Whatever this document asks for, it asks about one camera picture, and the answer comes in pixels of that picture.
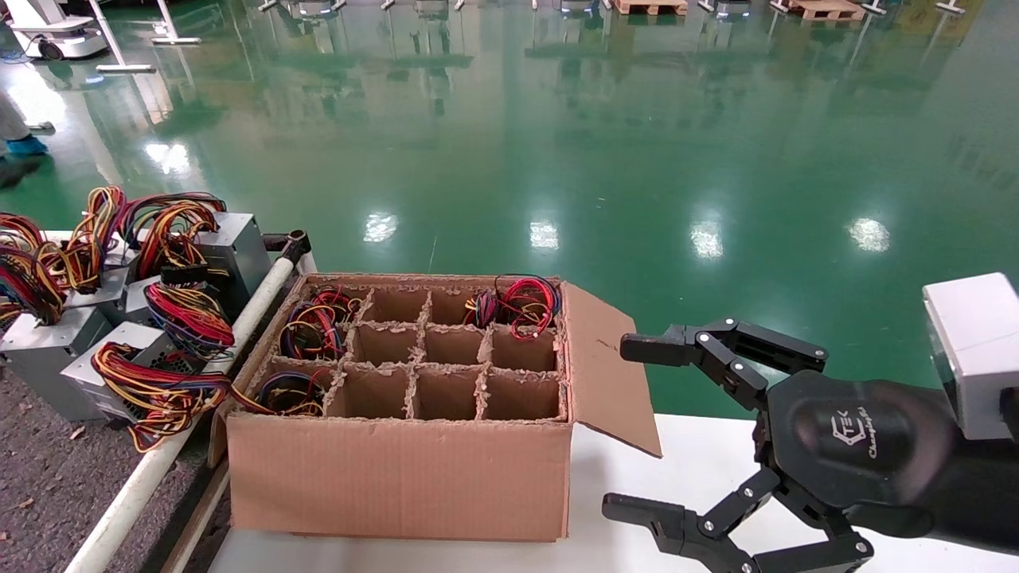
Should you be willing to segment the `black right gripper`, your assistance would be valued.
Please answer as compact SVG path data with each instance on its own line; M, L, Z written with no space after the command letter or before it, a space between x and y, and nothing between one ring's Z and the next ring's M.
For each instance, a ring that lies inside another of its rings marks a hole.
M660 552L710 572L855 572L874 550L849 521L884 534L935 529L931 492L960 435L938 390L834 380L819 373L826 349L732 318L627 333L619 355L695 367L745 410L767 411L760 452L776 471L759 469L705 515L651 498L602 497L605 518L647 528ZM754 363L791 376L768 389ZM736 545L732 533L772 500L826 540L756 555Z

